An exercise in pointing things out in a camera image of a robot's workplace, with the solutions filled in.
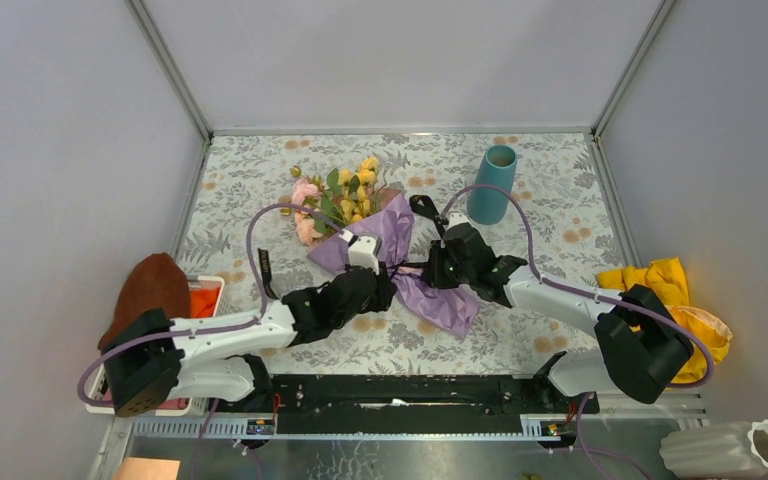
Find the purple wrapping paper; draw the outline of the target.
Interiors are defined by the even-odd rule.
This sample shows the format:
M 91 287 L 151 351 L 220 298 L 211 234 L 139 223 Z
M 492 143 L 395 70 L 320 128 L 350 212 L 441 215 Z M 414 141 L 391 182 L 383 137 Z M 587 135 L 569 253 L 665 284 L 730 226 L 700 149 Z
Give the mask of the purple wrapping paper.
M 377 258 L 394 267 L 408 260 L 414 224 L 409 201 L 399 193 L 380 212 L 350 225 L 348 230 L 377 237 L 381 242 Z M 340 238 L 321 238 L 308 258 L 326 271 L 340 274 L 348 264 L 347 249 L 347 243 Z M 392 282 L 398 299 L 408 310 L 458 338 L 467 335 L 480 313 L 473 294 L 461 287 L 435 289 L 421 279 L 417 268 L 400 268 Z

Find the yellow flower stems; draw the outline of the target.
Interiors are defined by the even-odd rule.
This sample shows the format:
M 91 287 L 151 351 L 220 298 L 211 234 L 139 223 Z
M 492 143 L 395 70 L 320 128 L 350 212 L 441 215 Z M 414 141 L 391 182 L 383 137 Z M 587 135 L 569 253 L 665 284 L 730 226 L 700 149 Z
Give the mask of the yellow flower stems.
M 378 213 L 389 202 L 389 184 L 376 156 L 366 157 L 354 170 L 334 168 L 318 185 L 315 206 L 342 226 Z

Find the pink flower stems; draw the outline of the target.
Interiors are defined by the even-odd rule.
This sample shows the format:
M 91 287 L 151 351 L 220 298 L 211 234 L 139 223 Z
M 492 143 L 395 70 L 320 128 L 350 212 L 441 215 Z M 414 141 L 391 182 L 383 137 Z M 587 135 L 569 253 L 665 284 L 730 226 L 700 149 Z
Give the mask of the pink flower stems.
M 291 194 L 282 197 L 282 200 L 288 200 L 290 204 L 302 206 L 312 211 L 320 211 L 321 200 L 327 192 L 324 180 L 319 176 L 305 175 L 298 165 L 292 166 L 289 172 L 294 179 L 294 184 Z M 295 232 L 302 245 L 310 247 L 325 238 L 325 234 L 316 229 L 316 219 L 311 213 L 291 207 L 282 207 L 280 214 L 293 218 Z

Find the pink wrapping paper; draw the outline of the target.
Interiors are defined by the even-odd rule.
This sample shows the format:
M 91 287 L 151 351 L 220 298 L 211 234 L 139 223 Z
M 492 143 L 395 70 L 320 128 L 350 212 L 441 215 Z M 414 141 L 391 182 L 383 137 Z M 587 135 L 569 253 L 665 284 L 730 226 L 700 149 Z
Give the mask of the pink wrapping paper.
M 377 191 L 376 201 L 378 209 L 384 209 L 387 205 L 399 195 L 402 195 L 403 191 L 396 188 L 381 188 Z

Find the black ribbon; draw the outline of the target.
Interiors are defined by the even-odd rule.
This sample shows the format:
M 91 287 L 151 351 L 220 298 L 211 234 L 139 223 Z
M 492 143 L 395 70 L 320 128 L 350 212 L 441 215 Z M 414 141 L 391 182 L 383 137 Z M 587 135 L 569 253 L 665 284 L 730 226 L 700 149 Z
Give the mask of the black ribbon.
M 269 252 L 266 249 L 258 248 L 257 257 L 261 280 L 265 285 L 268 285 L 273 279 L 273 269 Z

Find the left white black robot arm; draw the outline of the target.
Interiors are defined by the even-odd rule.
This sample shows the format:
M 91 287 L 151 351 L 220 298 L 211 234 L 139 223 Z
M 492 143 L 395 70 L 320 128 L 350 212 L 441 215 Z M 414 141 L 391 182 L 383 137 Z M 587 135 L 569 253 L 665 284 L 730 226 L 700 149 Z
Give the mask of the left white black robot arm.
M 285 294 L 264 313 L 170 319 L 161 308 L 148 310 L 102 350 L 114 413 L 133 417 L 187 397 L 259 410 L 271 387 L 256 351 L 323 340 L 357 315 L 387 310 L 396 291 L 385 268 L 350 267 Z

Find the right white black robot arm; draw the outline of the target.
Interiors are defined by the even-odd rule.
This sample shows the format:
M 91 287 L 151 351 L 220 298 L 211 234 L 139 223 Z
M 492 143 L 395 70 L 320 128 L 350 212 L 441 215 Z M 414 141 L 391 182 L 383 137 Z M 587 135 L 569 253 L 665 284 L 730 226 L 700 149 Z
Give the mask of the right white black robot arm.
M 530 310 L 578 329 L 598 346 L 560 352 L 541 367 L 535 402 L 557 412 L 572 398 L 616 388 L 643 404 L 654 403 L 695 350 L 657 295 L 636 285 L 626 292 L 586 289 L 538 275 L 531 261 L 497 255 L 464 216 L 444 217 L 425 195 L 410 198 L 411 210 L 432 220 L 432 242 L 422 279 L 438 290 L 468 287 L 482 300 Z

